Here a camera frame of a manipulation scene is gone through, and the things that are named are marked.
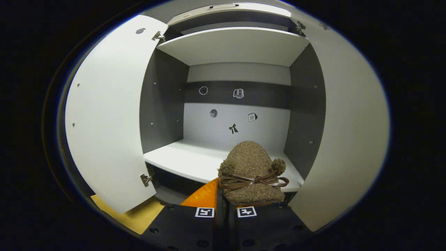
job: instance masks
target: bottom shelf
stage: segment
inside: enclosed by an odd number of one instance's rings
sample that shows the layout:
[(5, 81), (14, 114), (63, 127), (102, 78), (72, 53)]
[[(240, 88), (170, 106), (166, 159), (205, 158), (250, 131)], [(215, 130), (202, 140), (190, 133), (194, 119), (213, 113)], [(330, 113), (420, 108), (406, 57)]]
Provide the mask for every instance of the bottom shelf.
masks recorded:
[[(226, 159), (230, 149), (212, 149), (196, 142), (182, 139), (167, 146), (144, 154), (147, 163), (160, 169), (195, 180), (208, 183), (218, 176), (218, 168)], [(284, 153), (268, 153), (271, 159), (280, 158), (286, 163), (283, 177), (289, 184), (281, 188), (283, 192), (297, 192), (304, 180), (290, 159)]]

